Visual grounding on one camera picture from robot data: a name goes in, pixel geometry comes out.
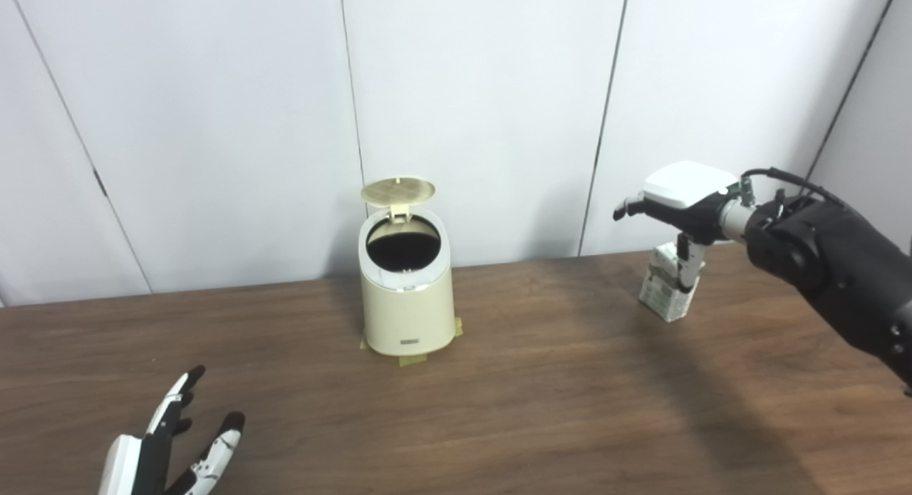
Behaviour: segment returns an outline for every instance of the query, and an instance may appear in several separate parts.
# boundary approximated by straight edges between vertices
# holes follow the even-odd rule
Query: robotic arm
[[[755,204],[750,177],[810,191]],[[854,348],[875,355],[912,387],[912,259],[852,207],[795,174],[746,171],[740,179],[680,162],[652,174],[613,218],[646,214],[681,230],[678,284],[693,288],[705,248],[732,239],[750,263],[797,288]]]
[[[209,495],[241,441],[242,413],[229,413],[199,460],[168,489],[164,486],[172,437],[189,430],[192,424],[189,418],[180,419],[180,410],[193,400],[191,389],[205,372],[205,367],[198,365],[180,376],[156,408],[141,439],[121,434],[114,440],[98,495]]]

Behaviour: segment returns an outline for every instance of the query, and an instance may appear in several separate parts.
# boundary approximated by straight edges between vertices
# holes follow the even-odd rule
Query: open lid
[[[407,216],[408,206],[418,205],[434,195],[434,184],[413,177],[387,178],[361,190],[361,199],[372,207],[390,207],[393,216]]]

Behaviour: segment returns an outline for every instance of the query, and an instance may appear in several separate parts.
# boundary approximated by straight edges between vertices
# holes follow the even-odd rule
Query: small box
[[[699,283],[698,276],[690,293],[678,290],[678,248],[675,242],[667,242],[652,249],[639,300],[670,323],[687,315]]]

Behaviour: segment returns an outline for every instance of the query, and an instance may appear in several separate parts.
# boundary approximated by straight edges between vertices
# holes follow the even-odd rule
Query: cable
[[[823,187],[820,187],[818,184],[811,183],[811,182],[805,180],[804,178],[799,177],[798,174],[792,174],[792,173],[789,173],[788,171],[776,170],[775,167],[770,167],[768,170],[744,171],[744,174],[742,174],[742,178],[756,176],[756,174],[763,174],[763,176],[766,176],[769,178],[782,180],[782,181],[788,182],[790,184],[795,184],[798,187],[803,187],[804,189],[810,190],[812,193],[819,194],[820,196],[822,196],[824,199],[830,201],[831,203],[835,203],[836,205],[839,205],[840,207],[843,207],[844,209],[848,209],[848,210],[851,210],[851,212],[853,212],[853,213],[857,213],[856,210],[853,209],[853,207],[850,207],[848,205],[848,203],[844,202],[839,197],[836,197],[830,191],[824,189]]]

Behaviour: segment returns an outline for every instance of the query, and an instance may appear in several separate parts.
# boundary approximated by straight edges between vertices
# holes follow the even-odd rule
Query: trash can
[[[416,207],[434,186],[414,177],[388,178],[361,190],[379,207],[361,226],[358,263],[364,335],[381,355],[424,355],[456,333],[450,240],[430,210]]]

